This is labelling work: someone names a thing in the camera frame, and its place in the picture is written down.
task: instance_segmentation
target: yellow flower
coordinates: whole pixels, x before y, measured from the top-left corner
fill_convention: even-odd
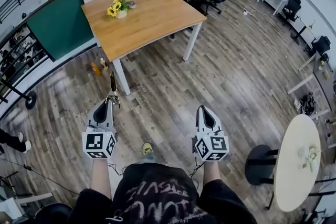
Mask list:
[[[113,7],[109,7],[107,9],[107,15],[110,15],[112,17],[114,17],[115,15],[117,15],[117,11],[113,9]]]
[[[115,2],[115,4],[113,5],[113,9],[115,11],[118,11],[121,8],[121,3],[120,2]]]

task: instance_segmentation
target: black t-shirt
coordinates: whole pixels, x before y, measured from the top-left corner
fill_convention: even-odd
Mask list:
[[[161,164],[132,164],[124,172],[111,202],[92,189],[83,190],[67,224],[119,223],[256,223],[238,196],[221,180],[203,187],[201,196],[179,168]]]

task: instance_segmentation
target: yellow shoe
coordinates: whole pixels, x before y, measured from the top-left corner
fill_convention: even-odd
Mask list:
[[[150,143],[144,143],[142,146],[142,154],[146,155],[148,152],[153,152],[152,145]]]

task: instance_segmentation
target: laminate floor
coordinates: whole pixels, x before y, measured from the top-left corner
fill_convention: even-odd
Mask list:
[[[297,115],[292,105],[294,95],[286,92],[308,76],[312,66],[297,71],[308,56],[266,4],[226,0],[219,7],[222,15],[209,9],[189,61],[182,59],[188,30],[177,33],[174,40],[163,38],[121,59],[132,93],[127,97],[120,93],[121,108],[116,109],[115,117],[119,141],[111,161],[120,172],[138,161],[143,142],[151,141],[160,163],[191,173],[195,167],[191,138],[196,133],[196,110],[205,105],[218,115],[229,136],[230,154],[219,164],[223,181],[259,224],[298,221],[301,208],[310,210],[317,200],[307,198],[301,208],[290,213],[282,212],[276,203],[265,211],[272,187],[251,186],[245,179],[244,165],[256,145],[279,148],[288,124]],[[254,12],[244,16],[245,7],[268,15]],[[3,156],[30,165],[73,191],[89,186],[92,162],[82,152],[81,132],[88,111],[109,91],[109,74],[103,71],[96,76],[90,66],[93,61],[99,65],[100,57],[104,53],[98,47],[83,53],[34,87],[38,101],[31,111],[25,109],[24,100],[9,111],[1,127],[12,134],[24,132],[33,148],[21,154],[5,146]],[[316,87],[317,82],[312,81],[307,90]],[[320,95],[317,110],[326,107]],[[316,122],[322,143],[319,178],[330,175],[335,157],[334,150],[327,149],[325,118]],[[13,177],[18,191],[52,191],[57,201],[75,203],[76,195],[37,174],[2,160],[0,169],[2,176],[19,171]],[[200,186],[202,176],[200,169],[195,175]],[[110,169],[112,191],[120,179]]]

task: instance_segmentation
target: flower pot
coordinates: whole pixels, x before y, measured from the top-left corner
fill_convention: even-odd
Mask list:
[[[122,19],[125,18],[127,16],[127,10],[121,10],[117,13],[116,18],[118,19]]]

